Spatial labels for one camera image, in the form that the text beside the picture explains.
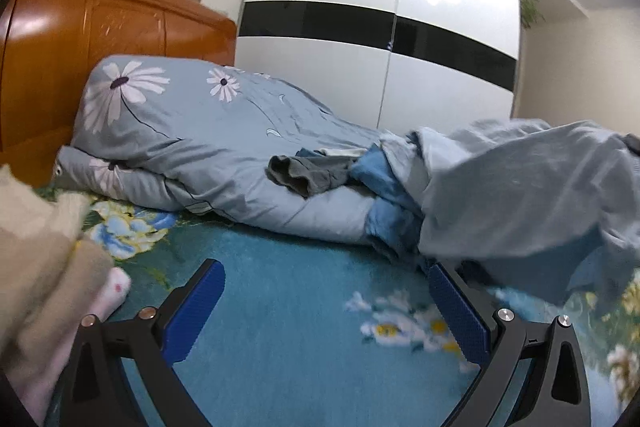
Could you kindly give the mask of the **green potted plant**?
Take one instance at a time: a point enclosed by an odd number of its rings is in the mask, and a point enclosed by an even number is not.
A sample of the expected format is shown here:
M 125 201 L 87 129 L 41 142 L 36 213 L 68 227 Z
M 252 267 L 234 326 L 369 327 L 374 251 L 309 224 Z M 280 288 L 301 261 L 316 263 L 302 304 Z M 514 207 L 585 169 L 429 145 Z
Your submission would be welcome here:
M 544 22 L 544 16 L 539 9 L 539 0 L 520 0 L 520 17 L 523 29 L 530 29 Z

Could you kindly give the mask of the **white wardrobe with black stripe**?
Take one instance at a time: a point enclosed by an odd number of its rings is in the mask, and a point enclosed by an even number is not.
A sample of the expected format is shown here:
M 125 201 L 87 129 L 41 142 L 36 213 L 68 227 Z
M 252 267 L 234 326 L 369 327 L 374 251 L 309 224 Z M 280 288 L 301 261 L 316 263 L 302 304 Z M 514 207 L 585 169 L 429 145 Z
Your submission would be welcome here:
M 244 0 L 235 63 L 402 133 L 511 115 L 520 0 Z

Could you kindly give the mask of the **orange wooden headboard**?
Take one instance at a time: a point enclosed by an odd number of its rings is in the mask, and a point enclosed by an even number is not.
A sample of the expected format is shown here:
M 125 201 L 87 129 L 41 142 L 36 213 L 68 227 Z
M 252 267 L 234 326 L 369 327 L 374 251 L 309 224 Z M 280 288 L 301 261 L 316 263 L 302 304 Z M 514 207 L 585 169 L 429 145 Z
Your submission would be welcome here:
M 235 22 L 192 0 L 10 0 L 1 15 L 1 161 L 49 183 L 82 90 L 112 54 L 231 65 Z

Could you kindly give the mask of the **grey floral duvet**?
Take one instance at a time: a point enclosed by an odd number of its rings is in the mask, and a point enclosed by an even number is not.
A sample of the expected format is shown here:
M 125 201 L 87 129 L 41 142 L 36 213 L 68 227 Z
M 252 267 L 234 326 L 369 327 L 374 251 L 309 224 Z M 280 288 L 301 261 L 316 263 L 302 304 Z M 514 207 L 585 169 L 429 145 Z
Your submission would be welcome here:
M 376 141 L 376 130 L 278 78 L 190 58 L 111 55 L 90 72 L 52 181 L 141 207 L 358 244 L 370 192 L 341 186 L 303 197 L 273 183 L 267 167 L 299 150 Z

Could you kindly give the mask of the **light blue t-shirt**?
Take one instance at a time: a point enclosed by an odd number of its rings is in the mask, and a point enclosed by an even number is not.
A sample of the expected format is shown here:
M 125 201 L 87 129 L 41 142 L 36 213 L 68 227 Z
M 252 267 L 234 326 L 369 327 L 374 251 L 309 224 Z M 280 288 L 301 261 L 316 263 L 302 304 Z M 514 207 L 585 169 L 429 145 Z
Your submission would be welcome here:
M 639 152 L 578 121 L 481 120 L 448 134 L 386 133 L 390 169 L 421 209 L 416 247 L 562 305 L 620 298 L 639 265 Z

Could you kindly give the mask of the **pink folded blanket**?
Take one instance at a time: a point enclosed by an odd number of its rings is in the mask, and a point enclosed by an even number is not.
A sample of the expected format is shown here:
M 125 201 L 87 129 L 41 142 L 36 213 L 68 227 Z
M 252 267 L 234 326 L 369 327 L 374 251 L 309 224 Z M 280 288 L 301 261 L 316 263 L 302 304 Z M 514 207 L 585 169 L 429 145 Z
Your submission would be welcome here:
M 104 322 L 125 302 L 130 287 L 129 275 L 122 268 L 112 268 L 96 298 L 81 316 L 93 314 Z M 55 385 L 70 358 L 76 332 L 77 325 L 70 326 L 62 339 L 53 343 L 53 349 L 48 353 L 42 351 L 44 360 L 34 369 L 26 362 L 16 362 L 6 372 L 12 390 L 37 426 L 44 424 Z

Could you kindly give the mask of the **beige fluffy blanket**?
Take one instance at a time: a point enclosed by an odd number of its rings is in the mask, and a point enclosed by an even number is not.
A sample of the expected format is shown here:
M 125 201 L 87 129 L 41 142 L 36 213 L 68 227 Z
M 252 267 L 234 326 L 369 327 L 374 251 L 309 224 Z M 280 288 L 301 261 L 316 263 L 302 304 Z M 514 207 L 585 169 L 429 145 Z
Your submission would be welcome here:
M 112 257 L 82 231 L 90 198 L 54 202 L 1 167 L 1 350 L 41 357 L 79 321 Z

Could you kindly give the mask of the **dark grey garment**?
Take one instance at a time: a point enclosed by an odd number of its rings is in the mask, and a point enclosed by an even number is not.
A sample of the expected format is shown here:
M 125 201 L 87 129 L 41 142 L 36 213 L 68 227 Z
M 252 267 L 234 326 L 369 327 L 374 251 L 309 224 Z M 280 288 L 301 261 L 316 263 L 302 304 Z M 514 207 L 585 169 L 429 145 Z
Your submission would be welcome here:
M 349 184 L 349 171 L 358 156 L 326 156 L 314 150 L 299 150 L 294 156 L 272 156 L 268 178 L 290 191 L 309 198 Z

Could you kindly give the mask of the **blue crumpled garment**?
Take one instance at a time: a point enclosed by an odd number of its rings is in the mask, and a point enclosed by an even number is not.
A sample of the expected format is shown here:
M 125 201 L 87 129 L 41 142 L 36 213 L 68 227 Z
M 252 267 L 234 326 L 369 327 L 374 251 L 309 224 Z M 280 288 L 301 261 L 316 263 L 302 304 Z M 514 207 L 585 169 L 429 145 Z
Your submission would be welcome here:
M 349 168 L 349 178 L 374 196 L 364 221 L 367 243 L 390 262 L 426 273 L 432 262 L 418 249 L 424 214 L 396 178 L 383 147 L 369 147 Z

